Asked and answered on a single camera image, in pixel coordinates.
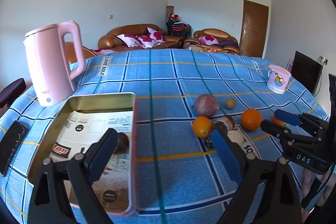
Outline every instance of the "black television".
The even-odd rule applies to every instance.
[[[308,56],[296,51],[291,70],[292,76],[314,95],[323,66]]]

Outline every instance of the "tablecloth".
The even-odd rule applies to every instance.
[[[270,91],[266,79],[271,63],[261,58],[169,49],[119,52],[110,56],[105,76],[97,76],[105,56],[86,60],[84,72],[74,80],[77,88],[73,94],[134,92],[137,96],[139,215],[111,217],[117,224],[211,224],[216,223],[228,206],[238,185],[229,179],[216,151],[207,149],[191,129],[197,117],[193,104],[200,94],[213,94],[221,105],[213,121],[225,113],[230,114],[239,128],[241,114],[248,108],[257,109],[263,119],[271,119],[276,109],[328,118],[311,93],[293,78],[284,94]],[[232,110],[225,108],[229,97],[237,102]],[[0,138],[14,120],[29,130],[7,175],[0,177],[1,198],[19,223],[27,223],[33,189],[27,180],[28,166],[63,104],[42,107],[31,87],[13,103],[0,122]],[[305,134],[299,128],[289,128],[294,133]],[[240,129],[251,140],[260,158],[276,160],[281,156],[276,138],[260,129],[254,132]],[[157,151],[159,177],[155,176],[153,148]],[[293,163],[290,167],[299,187],[302,168]],[[160,213],[160,205],[164,206],[164,213]],[[85,223],[80,210],[73,210],[77,221]],[[245,222],[250,223],[252,219],[253,213],[249,213]]]

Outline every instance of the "cartoon duck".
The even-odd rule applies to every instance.
[[[285,83],[284,79],[279,77],[277,73],[275,73],[275,75],[276,77],[274,78],[274,84],[276,86],[282,86]]]

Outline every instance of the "orange fruit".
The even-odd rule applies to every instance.
[[[278,120],[277,118],[274,117],[274,115],[272,117],[272,122],[274,122],[274,123],[276,123],[276,124],[278,124],[280,126],[284,126],[285,125],[285,122],[283,122],[281,120]]]
[[[254,131],[260,127],[261,120],[262,118],[259,111],[251,108],[243,112],[241,125],[249,131]]]
[[[197,117],[193,122],[193,132],[197,137],[205,138],[211,131],[212,123],[204,116]]]

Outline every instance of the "floral pillow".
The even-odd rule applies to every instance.
[[[142,47],[141,43],[139,42],[138,38],[131,34],[120,34],[117,35],[118,38],[120,38],[127,47]]]
[[[200,41],[201,44],[206,44],[206,45],[218,44],[218,40],[214,38],[212,35],[206,35],[205,37],[199,37],[198,40]]]
[[[152,28],[149,28],[147,27],[147,30],[149,32],[149,37],[153,40],[155,40],[156,42],[159,42],[159,43],[163,43],[163,36],[162,36],[162,33],[152,29]]]
[[[140,37],[137,37],[139,39],[139,41],[142,44],[142,47],[144,48],[152,48],[155,47],[157,45],[160,45],[159,42],[155,41],[154,39],[151,39],[150,37],[147,37],[145,35],[142,35]]]

